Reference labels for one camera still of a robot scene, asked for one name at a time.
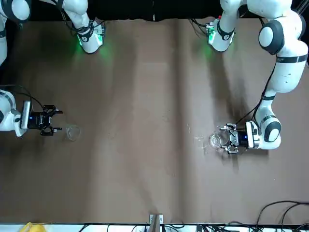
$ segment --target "wires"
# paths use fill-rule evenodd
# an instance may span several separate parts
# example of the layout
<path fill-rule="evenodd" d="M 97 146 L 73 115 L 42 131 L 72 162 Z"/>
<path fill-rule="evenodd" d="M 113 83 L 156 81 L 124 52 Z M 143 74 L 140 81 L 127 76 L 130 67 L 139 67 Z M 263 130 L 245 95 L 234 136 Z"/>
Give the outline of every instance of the wires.
<path fill-rule="evenodd" d="M 189 19 L 189 22 L 192 25 L 193 30 L 198 37 L 199 37 L 198 34 L 206 35 L 206 25 L 198 23 L 197 20 L 194 18 Z M 194 24 L 199 28 L 200 32 L 197 31 Z"/>
<path fill-rule="evenodd" d="M 25 95 L 25 96 L 29 97 L 29 98 L 30 98 L 30 105 L 31 105 L 31 106 L 33 106 L 33 105 L 32 105 L 32 100 L 34 100 L 34 101 L 36 101 L 36 102 L 40 105 L 40 107 L 41 107 L 42 109 L 44 109 L 44 107 L 43 107 L 43 105 L 40 103 L 40 101 L 37 100 L 36 98 L 34 98 L 34 97 L 31 95 L 31 93 L 29 92 L 29 90 L 26 89 L 24 86 L 20 86 L 20 85 L 0 85 L 0 87 L 4 87 L 4 88 L 6 88 L 6 87 L 19 87 L 19 88 L 23 89 L 23 90 L 24 90 L 25 92 L 27 92 L 27 93 L 23 93 L 23 92 L 11 90 L 11 89 L 10 89 L 9 91 L 12 92 L 12 93 L 15 93 L 15 94 L 21 94 L 21 95 Z"/>
<path fill-rule="evenodd" d="M 163 232 L 165 232 L 166 230 L 165 230 L 165 227 L 167 227 L 167 228 L 170 228 L 170 229 L 173 229 L 174 231 L 176 231 L 176 232 L 179 232 L 178 231 L 178 229 L 176 229 L 174 226 L 172 226 L 172 225 L 162 225 L 162 231 Z"/>
<path fill-rule="evenodd" d="M 264 21 L 261 18 L 259 18 L 259 20 L 260 20 L 262 26 L 264 26 L 264 24 L 265 24 Z"/>
<path fill-rule="evenodd" d="M 86 227 L 88 227 L 90 224 L 85 224 L 78 232 L 82 232 Z"/>
<path fill-rule="evenodd" d="M 280 204 L 280 203 L 294 203 L 293 207 L 288 208 L 287 211 L 289 211 L 290 209 L 294 208 L 296 205 L 309 205 L 309 202 L 297 202 L 297 201 L 278 201 L 278 202 L 273 202 L 273 203 L 267 204 L 267 205 L 265 205 L 265 206 L 262 208 L 262 210 L 260 211 L 260 214 L 259 214 L 259 216 L 258 216 L 258 218 L 257 218 L 257 221 L 256 221 L 255 228 L 258 227 L 258 224 L 259 224 L 259 222 L 260 222 L 261 215 L 262 215 L 263 211 L 264 211 L 267 207 L 269 207 L 269 206 L 272 206 L 272 205 L 275 205 L 275 204 Z"/>
<path fill-rule="evenodd" d="M 33 97 L 32 97 L 32 95 L 30 94 L 29 90 L 26 89 L 25 87 L 20 86 L 20 85 L 0 85 L 0 87 L 3 87 L 3 88 L 6 88 L 6 87 L 19 87 L 19 88 L 23 89 L 25 92 L 27 92 L 27 94 L 26 94 L 26 93 L 15 92 L 15 91 L 13 91 L 13 90 L 10 90 L 10 91 L 11 91 L 11 92 L 18 93 L 18 94 L 27 95 L 27 96 L 30 98 L 30 105 L 32 106 L 32 99 L 33 99 Z"/>
<path fill-rule="evenodd" d="M 249 111 L 244 117 L 242 117 L 241 119 L 239 119 L 235 124 L 239 124 L 242 120 L 244 120 L 249 114 L 251 114 L 253 112 L 253 110 L 255 110 L 258 107 L 258 105 L 256 105 L 251 111 Z"/>
<path fill-rule="evenodd" d="M 135 229 L 136 227 L 137 227 L 137 225 L 133 227 L 133 229 L 132 229 L 132 231 L 131 231 L 131 232 L 133 232 L 133 231 L 134 231 L 134 229 Z"/>
<path fill-rule="evenodd" d="M 300 225 L 299 227 L 297 227 L 296 230 L 298 231 L 300 228 L 302 228 L 302 227 L 304 227 L 304 226 L 308 226 L 308 225 L 309 225 L 309 223 L 302 224 L 302 225 Z"/>
<path fill-rule="evenodd" d="M 51 1 L 52 1 L 55 5 L 57 5 L 56 0 L 51 0 Z M 66 18 L 66 16 L 65 16 L 64 12 L 65 12 L 65 11 L 64 11 L 63 9 L 60 9 L 61 17 L 62 17 L 62 19 L 63 19 L 65 25 L 66 25 L 66 26 L 68 27 L 68 29 L 70 30 L 72 36 L 75 36 L 77 33 L 84 33 L 84 32 L 86 32 L 88 29 L 93 30 L 94 28 L 96 28 L 96 27 L 98 27 L 98 26 L 100 26 L 100 25 L 102 25 L 102 24 L 105 26 L 105 21 L 106 21 L 106 20 L 103 20 L 102 22 L 100 22 L 100 23 L 97 24 L 96 26 L 93 26 L 93 23 L 91 23 L 90 26 L 81 27 L 81 28 L 78 28 L 78 29 L 77 29 L 77 28 L 74 27 L 73 23 L 72 23 L 72 26 L 70 26 L 70 25 L 68 24 L 68 21 L 67 21 L 67 18 Z"/>

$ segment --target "green led light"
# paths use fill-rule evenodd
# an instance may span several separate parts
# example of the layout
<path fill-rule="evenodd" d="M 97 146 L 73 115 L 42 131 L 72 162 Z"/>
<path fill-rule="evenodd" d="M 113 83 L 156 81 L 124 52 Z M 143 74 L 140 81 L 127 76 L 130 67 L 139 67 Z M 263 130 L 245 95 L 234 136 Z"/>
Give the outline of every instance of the green led light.
<path fill-rule="evenodd" d="M 99 45 L 102 45 L 103 44 L 103 38 L 102 38 L 102 35 L 97 35 L 95 34 L 95 38 L 98 42 Z"/>
<path fill-rule="evenodd" d="M 214 37 L 216 36 L 216 32 L 212 31 L 211 34 L 208 36 L 208 43 L 212 44 L 214 41 Z"/>
<path fill-rule="evenodd" d="M 78 35 L 77 35 L 77 38 L 78 38 L 78 41 L 79 41 L 79 45 L 82 46 L 82 41 L 81 41 L 81 39 L 79 38 Z"/>

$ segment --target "cable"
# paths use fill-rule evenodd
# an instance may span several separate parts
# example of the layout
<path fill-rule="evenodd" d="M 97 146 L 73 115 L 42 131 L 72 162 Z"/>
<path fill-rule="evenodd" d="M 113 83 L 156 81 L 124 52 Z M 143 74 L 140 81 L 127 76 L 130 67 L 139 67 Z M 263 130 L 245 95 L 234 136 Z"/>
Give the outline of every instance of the cable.
<path fill-rule="evenodd" d="M 134 229 L 135 229 L 136 227 L 137 227 L 137 225 L 133 227 L 133 229 L 132 229 L 132 231 L 131 231 L 131 232 L 133 232 L 133 231 L 134 231 Z"/>
<path fill-rule="evenodd" d="M 202 25 L 200 23 L 198 23 L 195 19 L 189 19 L 189 22 L 191 23 L 194 31 L 196 32 L 196 34 L 198 33 L 196 31 L 196 28 L 194 27 L 194 24 L 197 25 L 197 27 L 199 28 L 199 30 L 202 32 L 203 35 L 206 35 L 206 31 L 204 31 L 202 28 L 206 28 L 206 25 Z"/>
<path fill-rule="evenodd" d="M 174 228 L 174 227 L 172 227 L 172 226 L 162 225 L 163 232 L 165 232 L 165 227 L 170 228 L 170 229 L 173 229 L 173 230 L 176 231 L 176 232 L 179 232 L 178 229 L 176 229 L 176 228 Z"/>
<path fill-rule="evenodd" d="M 256 224 L 255 224 L 255 228 L 256 228 L 256 229 L 258 228 L 258 224 L 259 224 L 259 221 L 260 221 L 260 219 L 261 219 L 261 215 L 262 215 L 263 211 L 264 211 L 267 207 L 269 207 L 269 206 L 272 206 L 272 205 L 274 205 L 274 204 L 280 204 L 280 203 L 294 203 L 294 204 L 309 205 L 309 202 L 297 202 L 297 201 L 278 201 L 278 202 L 273 202 L 273 203 L 267 204 L 267 205 L 265 205 L 265 206 L 262 208 L 262 210 L 260 211 L 260 214 L 259 214 L 259 216 L 258 216 L 258 218 L 257 218 L 257 221 L 256 221 Z"/>
<path fill-rule="evenodd" d="M 171 227 L 173 227 L 173 228 L 175 228 L 175 229 L 182 229 L 183 227 L 184 227 L 184 224 L 182 224 L 181 226 L 174 226 L 174 225 L 169 225 L 169 226 L 171 226 Z"/>
<path fill-rule="evenodd" d="M 88 227 L 90 224 L 85 224 L 78 232 L 82 232 L 86 227 Z"/>
<path fill-rule="evenodd" d="M 203 28 L 206 27 L 205 24 L 201 24 L 201 23 L 197 22 L 197 20 L 196 20 L 195 18 L 191 18 L 190 20 L 191 20 L 193 23 L 195 23 L 196 25 L 198 25 L 199 27 L 203 27 Z"/>
<path fill-rule="evenodd" d="M 255 110 L 258 107 L 258 105 L 256 105 L 251 111 L 249 111 L 244 117 L 242 117 L 240 120 L 238 120 L 235 125 L 239 124 L 242 120 L 244 120 L 249 114 L 251 114 L 253 112 L 253 110 Z"/>
<path fill-rule="evenodd" d="M 289 210 L 293 209 L 294 207 L 298 206 L 299 204 L 294 204 L 292 206 L 290 206 L 282 215 L 282 219 L 281 219 L 281 231 L 283 231 L 283 222 L 284 222 L 284 218 L 286 216 L 286 214 L 289 212 Z"/>
<path fill-rule="evenodd" d="M 304 224 L 300 225 L 299 227 L 297 227 L 295 230 L 298 231 L 300 228 L 302 228 L 304 226 L 309 226 L 309 223 L 304 223 Z"/>
<path fill-rule="evenodd" d="M 16 94 L 21 94 L 21 95 L 25 95 L 25 96 L 27 96 L 27 97 L 30 97 L 30 95 L 28 95 L 27 93 L 21 93 L 21 92 L 16 92 L 16 91 L 12 91 L 13 93 L 16 93 Z M 36 101 L 39 105 L 40 105 L 40 107 L 44 110 L 44 107 L 43 107 L 43 105 L 39 102 L 39 100 L 37 100 L 36 98 L 34 98 L 34 97 L 32 97 L 32 99 L 34 100 L 34 101 Z"/>
<path fill-rule="evenodd" d="M 259 20 L 260 20 L 262 26 L 264 26 L 264 24 L 265 24 L 264 21 L 261 18 L 259 18 Z"/>
<path fill-rule="evenodd" d="M 30 98 L 30 105 L 32 105 L 32 99 L 33 99 L 33 97 L 32 97 L 32 95 L 31 95 L 30 91 L 29 91 L 28 89 L 26 89 L 24 86 L 21 86 L 21 85 L 0 85 L 0 88 L 1 88 L 1 87 L 19 87 L 19 88 L 23 89 L 24 91 L 27 92 L 28 97 Z"/>

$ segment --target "black cable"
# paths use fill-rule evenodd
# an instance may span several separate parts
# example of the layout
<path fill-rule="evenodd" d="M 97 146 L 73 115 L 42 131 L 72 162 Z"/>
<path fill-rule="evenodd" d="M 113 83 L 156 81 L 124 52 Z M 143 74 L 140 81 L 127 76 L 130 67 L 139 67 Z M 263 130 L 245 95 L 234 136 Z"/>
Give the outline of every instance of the black cable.
<path fill-rule="evenodd" d="M 240 120 L 238 120 L 235 124 L 239 124 L 242 120 L 244 120 L 249 114 L 251 114 L 253 112 L 253 110 L 255 110 L 258 107 L 258 105 L 256 105 L 251 111 L 249 111 L 244 117 L 242 117 Z"/>
<path fill-rule="evenodd" d="M 273 202 L 273 203 L 267 204 L 267 205 L 265 205 L 265 206 L 262 208 L 262 210 L 260 211 L 260 214 L 259 214 L 259 216 L 258 216 L 258 218 L 257 218 L 255 227 L 256 227 L 256 228 L 258 227 L 258 224 L 259 224 L 260 219 L 261 219 L 261 215 L 262 215 L 263 211 L 264 211 L 267 207 L 272 206 L 272 205 L 274 205 L 274 204 L 280 204 L 280 203 L 294 203 L 294 204 L 309 205 L 309 202 L 297 202 L 297 201 L 278 201 L 278 202 Z"/>
<path fill-rule="evenodd" d="M 176 231 L 176 232 L 179 232 L 178 229 L 176 229 L 176 228 L 174 228 L 174 227 L 172 227 L 172 226 L 162 225 L 163 232 L 165 232 L 165 229 L 164 229 L 165 227 L 170 228 L 170 229 L 173 229 L 173 230 Z"/>
<path fill-rule="evenodd" d="M 90 224 L 85 224 L 78 232 L 82 232 L 86 227 L 88 227 Z"/>
<path fill-rule="evenodd" d="M 253 116 L 252 116 L 252 119 L 254 119 L 255 121 L 256 121 L 256 119 L 255 119 L 256 111 L 257 111 L 258 107 L 260 106 L 260 104 L 262 103 L 262 100 L 263 100 L 263 97 L 264 97 L 264 95 L 266 93 L 266 90 L 267 90 L 268 84 L 270 82 L 270 79 L 271 79 L 271 77 L 272 77 L 272 75 L 273 75 L 273 73 L 275 71 L 275 67 L 276 67 L 276 65 L 272 69 L 271 74 L 270 74 L 269 78 L 267 79 L 266 85 L 265 85 L 264 90 L 263 90 L 262 95 L 261 95 L 261 99 L 260 99 L 259 103 L 257 104 L 257 106 L 255 107 L 255 110 L 254 110 L 254 113 L 253 113 Z"/>
<path fill-rule="evenodd" d="M 261 18 L 259 18 L 259 20 L 260 20 L 262 26 L 264 26 L 264 24 L 265 24 L 264 21 Z"/>
<path fill-rule="evenodd" d="M 205 24 L 201 24 L 201 23 L 197 22 L 197 20 L 196 20 L 195 18 L 191 18 L 190 20 L 191 20 L 193 23 L 195 23 L 196 25 L 198 25 L 199 27 L 203 27 L 203 28 L 206 27 Z"/>
<path fill-rule="evenodd" d="M 192 19 L 189 19 L 189 22 L 191 23 L 193 29 L 195 30 L 195 32 L 197 33 L 196 31 L 196 28 L 194 27 L 194 24 L 197 25 L 197 27 L 199 28 L 199 30 L 202 32 L 203 35 L 206 35 L 206 31 L 203 30 L 203 28 L 205 28 L 205 25 L 202 25 L 202 26 L 199 26 L 198 22 L 194 22 Z"/>
<path fill-rule="evenodd" d="M 293 209 L 294 207 L 298 206 L 299 204 L 293 204 L 292 206 L 290 206 L 285 212 L 284 214 L 282 215 L 282 219 L 281 219 L 281 231 L 283 231 L 283 222 L 284 222 L 284 218 L 286 216 L 286 214 L 291 210 Z"/>
<path fill-rule="evenodd" d="M 30 95 L 28 95 L 27 93 L 21 93 L 21 92 L 16 92 L 16 91 L 12 91 L 13 93 L 16 93 L 16 94 L 21 94 L 21 95 L 25 95 L 25 96 L 27 96 L 27 97 L 30 97 Z M 39 102 L 39 100 L 37 100 L 35 97 L 32 97 L 32 99 L 34 100 L 34 101 L 36 101 L 39 105 L 40 105 L 40 107 L 44 110 L 44 107 L 43 107 L 43 105 Z"/>
<path fill-rule="evenodd" d="M 133 227 L 133 229 L 132 229 L 132 231 L 131 231 L 131 232 L 133 232 L 133 231 L 134 231 L 134 229 L 135 229 L 136 227 L 137 227 L 137 225 Z"/>
<path fill-rule="evenodd" d="M 295 230 L 298 231 L 300 228 L 304 227 L 304 226 L 308 226 L 309 223 L 304 223 L 302 225 L 300 225 L 299 227 L 297 227 Z"/>
<path fill-rule="evenodd" d="M 173 228 L 175 228 L 175 229 L 181 229 L 181 228 L 183 228 L 184 227 L 184 224 L 182 224 L 181 226 L 174 226 L 174 225 L 169 225 L 169 226 L 171 226 L 171 227 L 173 227 Z"/>
<path fill-rule="evenodd" d="M 33 99 L 33 97 L 32 97 L 32 95 L 31 95 L 30 91 L 29 91 L 27 88 L 25 88 L 24 86 L 21 86 L 21 85 L 0 85 L 0 88 L 1 88 L 1 87 L 19 87 L 19 88 L 23 89 L 24 91 L 27 92 L 28 97 L 30 98 L 30 105 L 32 105 L 32 99 Z"/>

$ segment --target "black joint band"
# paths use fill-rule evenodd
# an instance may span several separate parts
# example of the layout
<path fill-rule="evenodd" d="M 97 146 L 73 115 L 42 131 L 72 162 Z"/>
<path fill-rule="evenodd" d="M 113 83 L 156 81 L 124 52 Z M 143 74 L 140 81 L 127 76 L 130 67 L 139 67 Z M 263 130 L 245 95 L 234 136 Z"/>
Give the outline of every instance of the black joint band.
<path fill-rule="evenodd" d="M 276 57 L 277 63 L 299 63 L 307 60 L 308 53 L 298 57 Z"/>
<path fill-rule="evenodd" d="M 220 21 L 217 23 L 217 29 L 218 29 L 219 35 L 221 35 L 221 37 L 222 37 L 223 40 L 228 40 L 229 38 L 231 38 L 231 36 L 232 36 L 232 34 L 234 33 L 234 30 L 235 30 L 235 28 L 234 28 L 234 29 L 233 29 L 231 32 L 229 32 L 229 33 L 223 31 L 223 30 L 221 29 L 221 27 L 220 27 Z"/>
<path fill-rule="evenodd" d="M 28 4 L 28 7 L 29 7 L 30 12 L 31 12 L 31 0 L 25 0 L 25 2 Z M 30 18 L 30 14 L 29 14 L 29 17 L 24 19 L 24 20 L 17 18 L 13 13 L 12 4 L 13 4 L 13 0 L 0 0 L 0 7 L 2 7 L 2 10 L 3 10 L 5 16 L 8 19 L 10 19 L 10 20 L 12 20 L 16 23 L 27 22 L 28 19 Z"/>
<path fill-rule="evenodd" d="M 268 119 L 270 119 L 270 118 L 277 118 L 276 116 L 274 116 L 274 115 L 267 115 L 266 117 L 264 117 L 263 119 L 262 119 L 262 121 L 261 121 L 261 123 L 260 123 L 260 127 L 262 126 L 262 124 L 266 121 L 266 120 L 268 120 Z"/>
<path fill-rule="evenodd" d="M 79 37 L 83 42 L 88 42 L 90 36 L 93 34 L 92 23 L 93 23 L 93 21 L 90 20 L 90 21 L 89 21 L 88 27 L 86 27 L 86 28 L 84 28 L 84 29 L 79 29 L 79 30 L 81 30 L 80 33 L 83 33 L 84 31 L 87 31 L 88 29 L 90 29 L 86 34 L 82 34 L 82 35 L 81 35 L 81 34 L 78 33 L 78 37 Z"/>
<path fill-rule="evenodd" d="M 0 31 L 0 38 L 4 38 L 6 36 L 5 30 Z"/>
<path fill-rule="evenodd" d="M 268 23 L 265 23 L 259 33 L 259 36 L 261 34 L 261 31 L 264 28 L 270 28 L 273 32 L 273 38 L 271 43 L 264 47 L 261 45 L 260 43 L 260 39 L 259 39 L 259 43 L 261 48 L 263 48 L 264 50 L 268 51 L 271 55 L 277 54 L 278 52 L 280 52 L 280 50 L 283 48 L 284 46 L 284 34 L 283 34 L 283 27 L 281 25 L 280 22 L 278 22 L 277 20 L 272 20 Z"/>
<path fill-rule="evenodd" d="M 271 133 L 273 130 L 278 130 L 278 135 L 277 135 L 277 137 L 276 137 L 273 141 L 270 141 L 270 140 L 269 140 L 270 133 Z M 269 124 L 267 125 L 266 129 L 265 129 L 264 141 L 265 141 L 265 142 L 268 142 L 268 143 L 271 143 L 271 142 L 276 141 L 276 139 L 278 138 L 280 132 L 281 132 L 281 124 L 280 124 L 279 122 L 271 122 L 271 123 L 269 123 Z"/>
<path fill-rule="evenodd" d="M 275 99 L 275 96 L 276 96 L 276 95 L 270 96 L 270 97 L 263 96 L 263 97 L 262 97 L 262 100 L 271 101 L 271 100 L 274 100 L 274 99 Z"/>

